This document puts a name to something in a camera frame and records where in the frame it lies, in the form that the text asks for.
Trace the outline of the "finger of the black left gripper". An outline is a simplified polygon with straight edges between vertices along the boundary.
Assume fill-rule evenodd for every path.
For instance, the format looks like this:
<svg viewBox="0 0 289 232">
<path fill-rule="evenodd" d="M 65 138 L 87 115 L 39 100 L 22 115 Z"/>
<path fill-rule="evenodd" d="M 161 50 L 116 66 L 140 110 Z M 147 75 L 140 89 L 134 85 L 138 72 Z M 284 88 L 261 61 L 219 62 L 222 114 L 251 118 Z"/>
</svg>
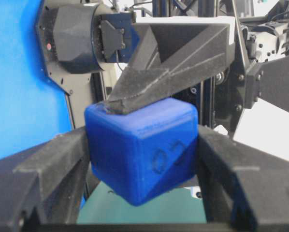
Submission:
<svg viewBox="0 0 289 232">
<path fill-rule="evenodd" d="M 234 60 L 229 24 L 137 23 L 137 47 L 107 100 L 126 115 L 225 71 Z"/>
</svg>

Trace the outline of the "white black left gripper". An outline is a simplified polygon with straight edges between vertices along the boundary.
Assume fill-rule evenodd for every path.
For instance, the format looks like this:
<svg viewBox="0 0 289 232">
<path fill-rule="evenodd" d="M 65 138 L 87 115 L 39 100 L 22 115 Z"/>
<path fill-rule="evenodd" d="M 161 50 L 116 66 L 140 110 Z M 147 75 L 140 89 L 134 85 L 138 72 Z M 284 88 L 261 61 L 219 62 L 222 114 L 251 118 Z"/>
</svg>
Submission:
<svg viewBox="0 0 289 232">
<path fill-rule="evenodd" d="M 244 0 L 202 0 L 200 16 L 235 18 L 235 59 L 215 80 L 212 125 L 233 137 L 245 109 L 265 100 L 289 113 L 289 0 L 247 17 Z"/>
</svg>

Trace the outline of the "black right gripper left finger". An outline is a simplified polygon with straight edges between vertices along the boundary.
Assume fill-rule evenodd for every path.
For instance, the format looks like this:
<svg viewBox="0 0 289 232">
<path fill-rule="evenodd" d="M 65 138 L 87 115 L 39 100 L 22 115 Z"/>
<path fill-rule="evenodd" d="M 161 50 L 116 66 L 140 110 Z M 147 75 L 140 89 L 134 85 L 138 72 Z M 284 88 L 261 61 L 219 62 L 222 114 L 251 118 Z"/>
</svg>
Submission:
<svg viewBox="0 0 289 232">
<path fill-rule="evenodd" d="M 88 165 L 85 128 L 0 159 L 0 232 L 74 224 Z"/>
</svg>

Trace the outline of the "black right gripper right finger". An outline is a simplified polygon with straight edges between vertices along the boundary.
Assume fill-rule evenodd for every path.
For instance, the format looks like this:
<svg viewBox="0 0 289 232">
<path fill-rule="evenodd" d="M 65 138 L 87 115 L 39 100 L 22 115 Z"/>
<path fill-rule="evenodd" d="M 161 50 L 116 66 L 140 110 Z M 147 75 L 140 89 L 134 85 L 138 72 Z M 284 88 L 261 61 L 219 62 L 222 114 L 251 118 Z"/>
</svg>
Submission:
<svg viewBox="0 0 289 232">
<path fill-rule="evenodd" d="M 289 232 L 289 161 L 198 127 L 197 174 L 208 222 Z"/>
</svg>

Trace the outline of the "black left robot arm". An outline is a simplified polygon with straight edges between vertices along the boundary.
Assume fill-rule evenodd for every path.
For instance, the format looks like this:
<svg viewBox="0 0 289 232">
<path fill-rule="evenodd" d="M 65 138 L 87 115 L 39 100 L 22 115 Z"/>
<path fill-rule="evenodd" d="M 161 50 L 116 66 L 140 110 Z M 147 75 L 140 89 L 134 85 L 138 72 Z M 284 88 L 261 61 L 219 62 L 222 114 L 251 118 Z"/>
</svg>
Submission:
<svg viewBox="0 0 289 232">
<path fill-rule="evenodd" d="M 259 99 L 289 112 L 289 0 L 264 16 L 250 0 L 43 0 L 36 22 L 47 76 L 64 92 L 72 128 L 103 102 L 121 115 L 172 97 L 199 123 L 234 136 Z"/>
</svg>

